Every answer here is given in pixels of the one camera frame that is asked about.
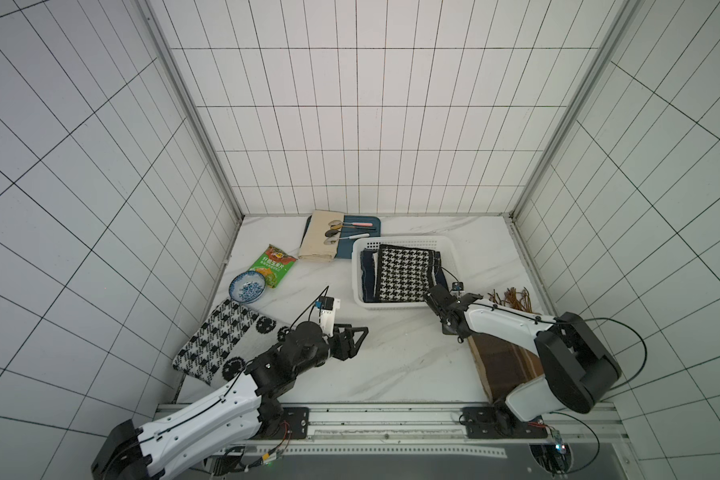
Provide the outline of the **black white houndstooth scarf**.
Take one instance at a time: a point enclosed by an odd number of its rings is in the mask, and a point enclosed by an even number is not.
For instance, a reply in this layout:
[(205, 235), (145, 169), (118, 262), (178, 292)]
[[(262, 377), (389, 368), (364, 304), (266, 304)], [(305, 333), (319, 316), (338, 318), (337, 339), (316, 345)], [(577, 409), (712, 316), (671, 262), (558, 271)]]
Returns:
[(381, 244), (378, 249), (376, 296), (380, 303), (422, 302), (433, 286), (432, 250)]

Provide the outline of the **white plastic perforated basket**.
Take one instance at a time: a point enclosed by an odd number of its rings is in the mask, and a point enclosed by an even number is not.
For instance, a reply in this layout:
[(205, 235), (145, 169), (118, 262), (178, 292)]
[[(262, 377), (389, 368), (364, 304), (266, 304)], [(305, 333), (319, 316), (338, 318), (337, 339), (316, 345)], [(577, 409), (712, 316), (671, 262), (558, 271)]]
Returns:
[(464, 291), (456, 248), (445, 236), (358, 239), (351, 261), (354, 300), (368, 310), (425, 307), (425, 296), (434, 287)]

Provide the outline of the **brown striped fringed scarf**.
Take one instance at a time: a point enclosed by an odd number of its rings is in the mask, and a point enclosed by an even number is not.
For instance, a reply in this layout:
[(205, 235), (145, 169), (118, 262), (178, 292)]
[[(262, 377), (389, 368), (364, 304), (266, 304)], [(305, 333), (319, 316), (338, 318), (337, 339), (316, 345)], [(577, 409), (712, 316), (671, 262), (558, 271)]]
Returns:
[(488, 334), (476, 334), (467, 341), (489, 402), (543, 374), (538, 356), (527, 349)]

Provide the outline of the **navy grey striped scarf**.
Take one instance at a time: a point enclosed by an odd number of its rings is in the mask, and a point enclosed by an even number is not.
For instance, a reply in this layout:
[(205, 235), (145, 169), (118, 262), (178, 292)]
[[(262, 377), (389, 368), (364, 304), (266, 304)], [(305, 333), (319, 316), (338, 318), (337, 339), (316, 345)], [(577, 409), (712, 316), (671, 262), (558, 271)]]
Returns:
[[(360, 272), (361, 272), (361, 283), (360, 283), (360, 297), (365, 303), (380, 303), (376, 296), (376, 274), (377, 274), (377, 260), (378, 260), (378, 249), (371, 250), (365, 249), (360, 255)], [(432, 250), (435, 255), (434, 267), (432, 270), (432, 277), (434, 280), (433, 286), (440, 285), (446, 287), (445, 272), (442, 269), (442, 258), (439, 251)]]

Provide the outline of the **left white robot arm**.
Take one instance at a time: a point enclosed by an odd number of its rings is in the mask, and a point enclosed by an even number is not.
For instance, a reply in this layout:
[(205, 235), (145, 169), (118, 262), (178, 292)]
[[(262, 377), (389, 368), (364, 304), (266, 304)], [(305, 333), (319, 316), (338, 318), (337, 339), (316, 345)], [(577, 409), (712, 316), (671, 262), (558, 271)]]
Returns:
[(218, 390), (140, 427), (126, 420), (114, 427), (91, 465), (94, 479), (174, 479), (189, 467), (283, 422), (278, 398), (297, 377), (330, 358), (355, 357), (366, 327), (337, 324), (330, 334), (305, 322), (257, 356)]

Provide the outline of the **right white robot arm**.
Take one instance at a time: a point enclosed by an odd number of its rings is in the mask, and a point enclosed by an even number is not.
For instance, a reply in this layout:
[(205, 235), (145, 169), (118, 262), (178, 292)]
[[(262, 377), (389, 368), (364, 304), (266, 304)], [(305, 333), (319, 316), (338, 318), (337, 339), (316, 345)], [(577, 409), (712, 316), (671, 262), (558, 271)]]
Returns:
[(503, 409), (518, 421), (531, 422), (561, 409), (587, 414), (622, 376), (617, 360), (576, 314), (532, 314), (476, 294), (456, 296), (442, 286), (429, 289), (424, 300), (445, 334), (461, 340), (491, 335), (539, 358), (542, 374), (503, 400)]

